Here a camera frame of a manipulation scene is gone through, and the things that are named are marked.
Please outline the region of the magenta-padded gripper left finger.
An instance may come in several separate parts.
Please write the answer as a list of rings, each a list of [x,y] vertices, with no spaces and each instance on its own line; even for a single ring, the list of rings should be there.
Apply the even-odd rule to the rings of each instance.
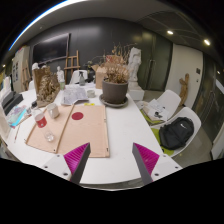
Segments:
[[[42,169],[74,184],[79,184],[90,152],[90,144],[85,143],[65,155],[54,155],[42,166]]]

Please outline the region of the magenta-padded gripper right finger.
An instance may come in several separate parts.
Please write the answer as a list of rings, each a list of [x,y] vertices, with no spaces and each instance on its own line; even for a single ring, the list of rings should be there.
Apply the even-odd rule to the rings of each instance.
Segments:
[[[144,185],[150,184],[182,169],[182,167],[168,155],[157,154],[137,143],[133,144],[132,153]]]

